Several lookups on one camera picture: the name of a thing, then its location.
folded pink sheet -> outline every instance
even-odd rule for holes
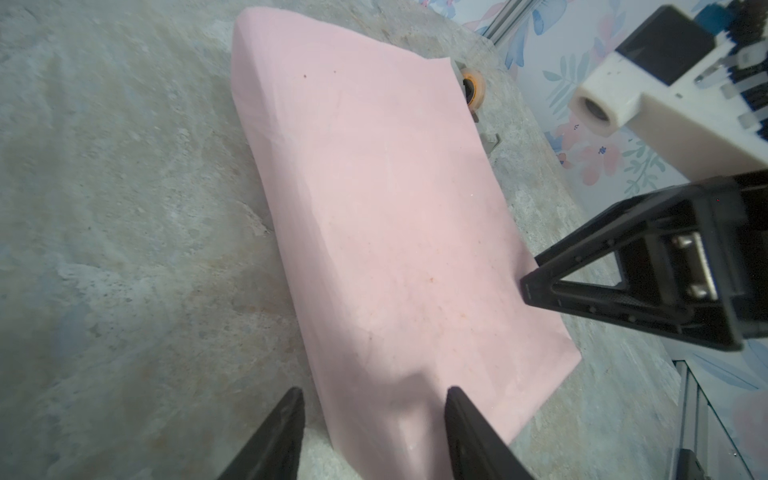
[[[461,386],[511,441],[579,361],[448,59],[292,12],[237,19],[232,92],[334,447],[363,478],[450,478]]]

pink fabric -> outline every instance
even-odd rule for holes
[[[450,478],[445,393],[506,441],[576,366],[448,59],[292,12],[237,19],[232,92],[334,447],[371,479]]]

metal bolt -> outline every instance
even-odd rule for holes
[[[694,237],[692,235],[677,235],[672,237],[672,244],[677,248],[688,248],[694,243]]]
[[[702,285],[701,283],[690,284],[688,286],[687,293],[688,295],[692,296],[696,300],[701,300],[710,294],[709,290],[707,290],[707,286]]]

cylindrical hole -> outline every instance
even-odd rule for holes
[[[599,121],[609,121],[608,114],[605,113],[605,110],[600,108],[600,105],[594,103],[589,98],[584,99],[584,106],[587,108],[587,110],[589,110],[589,113],[591,113]]]

concrete table surface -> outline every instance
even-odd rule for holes
[[[490,42],[416,2],[5,0],[0,478],[215,478],[291,386],[300,477],[356,478],[328,442],[230,96],[233,20],[254,4],[479,69],[531,251],[584,221]],[[584,360],[514,451],[541,479],[661,478],[679,377],[660,342],[565,321]]]

